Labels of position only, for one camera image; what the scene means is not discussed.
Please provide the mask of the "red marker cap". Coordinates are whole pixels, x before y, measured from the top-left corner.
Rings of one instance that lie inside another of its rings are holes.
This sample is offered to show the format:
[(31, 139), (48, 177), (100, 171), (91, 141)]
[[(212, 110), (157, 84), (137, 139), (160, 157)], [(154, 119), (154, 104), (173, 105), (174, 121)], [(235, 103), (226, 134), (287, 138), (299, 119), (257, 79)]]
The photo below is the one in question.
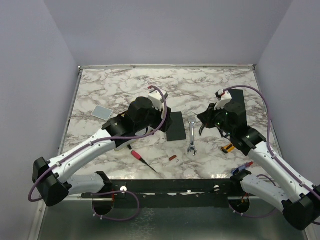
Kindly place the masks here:
[(176, 158), (177, 158), (177, 155), (173, 155), (172, 157), (169, 158), (169, 161), (172, 161), (172, 160), (174, 160)]

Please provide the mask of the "yellow framed whiteboard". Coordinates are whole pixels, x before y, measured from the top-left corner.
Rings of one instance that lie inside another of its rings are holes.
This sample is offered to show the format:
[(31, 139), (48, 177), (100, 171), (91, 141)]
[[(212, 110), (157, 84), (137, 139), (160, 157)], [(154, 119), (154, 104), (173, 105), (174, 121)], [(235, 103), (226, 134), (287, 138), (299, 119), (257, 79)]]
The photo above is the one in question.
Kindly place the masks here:
[[(140, 137), (144, 136), (148, 133), (149, 129), (145, 128), (141, 131), (136, 132), (133, 136), (134, 137)], [(114, 149), (116, 152), (121, 151), (122, 149), (127, 148), (130, 144), (136, 142), (137, 139), (130, 139), (130, 140), (125, 140), (125, 139), (117, 139), (115, 140), (115, 146), (116, 148)]]

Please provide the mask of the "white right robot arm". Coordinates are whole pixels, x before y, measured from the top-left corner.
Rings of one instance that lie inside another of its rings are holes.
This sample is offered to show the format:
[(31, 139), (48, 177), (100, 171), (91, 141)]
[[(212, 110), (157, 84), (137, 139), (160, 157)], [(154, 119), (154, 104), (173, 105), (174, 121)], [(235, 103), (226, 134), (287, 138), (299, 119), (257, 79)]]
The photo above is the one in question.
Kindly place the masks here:
[(222, 109), (211, 103), (197, 115), (205, 128), (217, 128), (229, 137), (236, 149), (260, 165), (278, 184), (262, 182), (247, 171), (230, 182), (229, 189), (240, 196), (244, 192), (255, 195), (282, 212), (287, 222), (299, 231), (305, 230), (320, 216), (320, 187), (294, 170), (268, 146), (266, 138), (248, 126), (244, 104), (231, 101)]

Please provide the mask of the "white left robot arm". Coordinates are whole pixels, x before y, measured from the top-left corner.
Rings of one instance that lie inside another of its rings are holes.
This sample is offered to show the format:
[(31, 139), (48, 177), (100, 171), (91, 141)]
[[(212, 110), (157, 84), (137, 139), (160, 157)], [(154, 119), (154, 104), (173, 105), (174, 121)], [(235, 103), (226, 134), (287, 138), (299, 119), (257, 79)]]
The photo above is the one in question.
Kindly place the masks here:
[(133, 141), (158, 131), (166, 132), (172, 124), (171, 108), (163, 97), (138, 97), (123, 113), (110, 118), (89, 139), (49, 160), (43, 157), (33, 163), (32, 190), (48, 207), (66, 197), (93, 193), (103, 198), (111, 190), (110, 180), (102, 171), (77, 175), (77, 171), (99, 156), (127, 147)]

